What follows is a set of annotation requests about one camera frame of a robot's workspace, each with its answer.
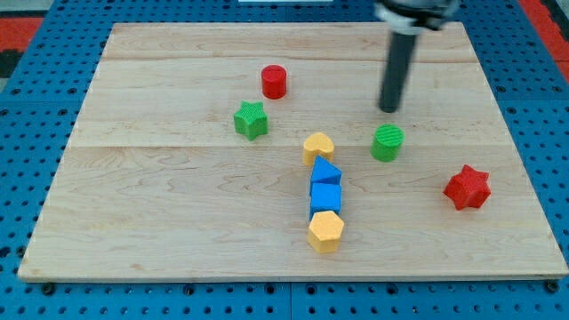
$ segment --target blue pegboard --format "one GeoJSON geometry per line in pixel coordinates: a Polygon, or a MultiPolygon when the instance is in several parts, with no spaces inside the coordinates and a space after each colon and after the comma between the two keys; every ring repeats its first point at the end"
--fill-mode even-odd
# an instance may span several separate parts
{"type": "MultiPolygon", "coordinates": [[[[569,88],[517,1],[462,1],[464,23],[569,258],[569,88]]],[[[24,284],[15,275],[114,22],[373,21],[372,0],[56,0],[0,94],[0,319],[567,318],[569,281],[24,284]]]]}

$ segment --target red star block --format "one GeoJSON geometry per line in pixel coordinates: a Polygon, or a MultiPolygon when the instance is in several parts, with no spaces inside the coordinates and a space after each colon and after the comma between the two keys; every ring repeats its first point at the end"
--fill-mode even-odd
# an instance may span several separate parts
{"type": "Polygon", "coordinates": [[[451,178],[443,193],[453,200],[456,210],[467,206],[480,208],[491,193],[486,183],[489,175],[464,164],[462,172],[451,178]]]}

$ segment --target yellow block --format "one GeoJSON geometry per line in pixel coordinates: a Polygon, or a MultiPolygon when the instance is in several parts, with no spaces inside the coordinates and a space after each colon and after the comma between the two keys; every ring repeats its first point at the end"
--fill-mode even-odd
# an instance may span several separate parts
{"type": "Polygon", "coordinates": [[[334,143],[321,132],[316,132],[304,140],[302,162],[305,165],[313,165],[318,155],[330,162],[334,159],[334,143]]]}
{"type": "Polygon", "coordinates": [[[316,212],[309,225],[309,244],[318,253],[335,252],[343,229],[344,221],[333,211],[316,212]]]}

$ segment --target blue cube block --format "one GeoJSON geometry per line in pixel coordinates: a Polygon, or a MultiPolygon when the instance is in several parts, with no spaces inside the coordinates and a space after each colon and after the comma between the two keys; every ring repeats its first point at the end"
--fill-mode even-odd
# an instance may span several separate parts
{"type": "Polygon", "coordinates": [[[309,194],[312,196],[312,186],[315,183],[327,183],[327,184],[340,184],[341,170],[336,166],[328,162],[321,156],[317,156],[314,161],[314,166],[312,167],[312,175],[310,176],[310,191],[309,194]]]}
{"type": "Polygon", "coordinates": [[[312,197],[310,198],[309,220],[316,212],[333,211],[340,215],[341,186],[327,183],[315,183],[312,185],[312,197]]]}

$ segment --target wood grain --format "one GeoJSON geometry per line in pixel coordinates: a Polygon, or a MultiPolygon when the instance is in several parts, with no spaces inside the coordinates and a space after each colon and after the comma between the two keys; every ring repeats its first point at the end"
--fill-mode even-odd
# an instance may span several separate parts
{"type": "Polygon", "coordinates": [[[117,24],[19,275],[30,282],[426,281],[568,273],[464,28],[425,34],[403,106],[375,106],[380,23],[117,24]],[[289,91],[260,93],[282,64],[289,91]],[[269,134],[235,134],[263,100],[269,134]],[[369,148],[403,128],[396,161],[369,148]],[[340,249],[306,241],[313,132],[336,145],[340,249]],[[463,164],[490,172],[481,210],[442,190],[463,164]]]}

